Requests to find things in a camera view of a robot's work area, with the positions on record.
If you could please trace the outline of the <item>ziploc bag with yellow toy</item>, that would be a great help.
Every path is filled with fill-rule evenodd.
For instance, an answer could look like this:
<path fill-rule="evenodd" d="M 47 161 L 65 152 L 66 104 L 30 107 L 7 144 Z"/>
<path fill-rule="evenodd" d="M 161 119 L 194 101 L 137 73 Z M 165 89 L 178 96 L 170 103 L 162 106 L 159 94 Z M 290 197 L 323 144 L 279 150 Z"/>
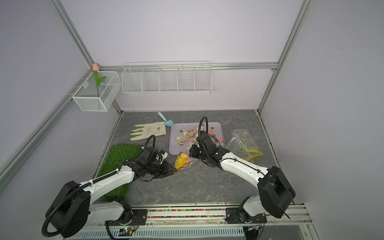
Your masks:
<path fill-rule="evenodd" d="M 187 147 L 179 153 L 174 164 L 175 169 L 184 170 L 197 162 L 198 159 L 190 157 L 190 150 L 192 149 L 192 145 L 193 143 L 187 144 Z"/>

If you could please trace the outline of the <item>clear ziploc bag of cookies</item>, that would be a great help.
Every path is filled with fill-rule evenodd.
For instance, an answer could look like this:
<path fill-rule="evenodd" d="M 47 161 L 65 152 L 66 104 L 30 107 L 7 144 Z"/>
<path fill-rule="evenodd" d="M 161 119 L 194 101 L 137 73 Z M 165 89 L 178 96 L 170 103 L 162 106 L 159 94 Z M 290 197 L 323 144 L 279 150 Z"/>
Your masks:
<path fill-rule="evenodd" d="M 228 143 L 226 143 L 225 148 L 248 162 L 252 162 L 254 158 L 263 156 L 263 153 L 259 150 L 255 139 L 246 129 L 233 130 L 232 138 Z"/>

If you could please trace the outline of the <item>ziploc bag with small cookies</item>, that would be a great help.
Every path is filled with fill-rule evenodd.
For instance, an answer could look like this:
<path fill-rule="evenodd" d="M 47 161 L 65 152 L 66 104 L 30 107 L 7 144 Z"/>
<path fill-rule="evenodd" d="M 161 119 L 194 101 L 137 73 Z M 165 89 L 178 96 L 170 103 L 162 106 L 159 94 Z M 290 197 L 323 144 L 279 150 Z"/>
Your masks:
<path fill-rule="evenodd" d="M 262 157 L 264 155 L 259 150 L 256 142 L 252 138 L 248 138 L 245 135 L 240 135 L 238 140 L 241 158 L 247 162 L 253 163 L 254 158 Z"/>

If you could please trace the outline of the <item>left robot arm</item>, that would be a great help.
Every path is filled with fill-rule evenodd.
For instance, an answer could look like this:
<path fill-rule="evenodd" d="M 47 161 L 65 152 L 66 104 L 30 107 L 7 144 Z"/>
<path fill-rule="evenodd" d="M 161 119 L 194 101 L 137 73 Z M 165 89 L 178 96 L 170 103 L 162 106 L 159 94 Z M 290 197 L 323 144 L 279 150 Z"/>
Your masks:
<path fill-rule="evenodd" d="M 146 175 L 152 179 L 162 179 L 176 173 L 177 169 L 166 161 L 168 154 L 155 145 L 144 144 L 141 151 L 121 163 L 115 170 L 87 182 L 66 183 L 49 207 L 42 226 L 44 237 L 61 235 L 72 237 L 83 227 L 104 223 L 110 239 L 114 239 L 109 224 L 116 222 L 122 226 L 131 225 L 129 235 L 146 222 L 145 216 L 138 217 L 132 207 L 123 201 L 97 204 L 96 201 L 120 186 L 135 180 L 143 180 Z"/>

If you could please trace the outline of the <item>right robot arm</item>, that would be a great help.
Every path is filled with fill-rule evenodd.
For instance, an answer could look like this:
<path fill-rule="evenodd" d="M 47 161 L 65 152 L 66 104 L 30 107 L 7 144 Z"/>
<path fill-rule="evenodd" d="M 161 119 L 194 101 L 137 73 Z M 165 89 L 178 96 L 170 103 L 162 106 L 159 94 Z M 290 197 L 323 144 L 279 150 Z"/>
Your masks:
<path fill-rule="evenodd" d="M 283 171 L 276 166 L 266 168 L 249 163 L 230 150 L 217 146 L 208 133 L 208 126 L 208 118 L 202 117 L 197 143 L 192 145 L 189 156 L 202 160 L 211 168 L 219 168 L 241 177 L 256 187 L 259 193 L 247 197 L 233 214 L 227 214 L 226 221 L 231 224 L 250 223 L 256 216 L 265 213 L 278 219 L 287 216 L 286 210 L 296 193 Z"/>

